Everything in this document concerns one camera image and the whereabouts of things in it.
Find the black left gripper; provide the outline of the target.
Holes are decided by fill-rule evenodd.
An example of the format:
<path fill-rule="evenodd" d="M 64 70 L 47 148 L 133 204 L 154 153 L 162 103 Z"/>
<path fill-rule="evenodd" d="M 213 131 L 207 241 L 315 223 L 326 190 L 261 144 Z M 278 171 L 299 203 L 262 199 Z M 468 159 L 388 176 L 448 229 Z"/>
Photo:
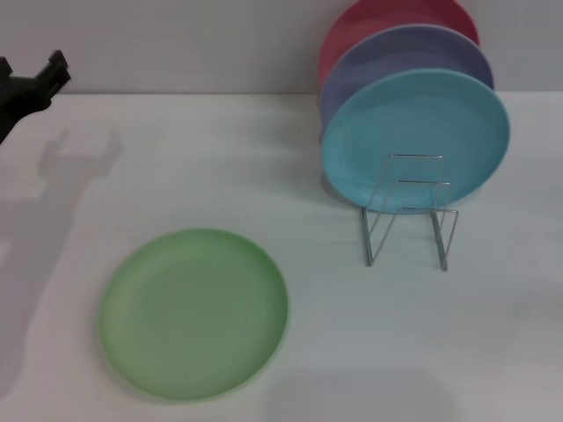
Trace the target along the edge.
<path fill-rule="evenodd" d="M 69 65 L 61 50 L 55 50 L 37 77 L 10 76 L 10 64 L 0 57 L 1 142 L 26 116 L 46 110 L 52 98 L 70 81 Z"/>

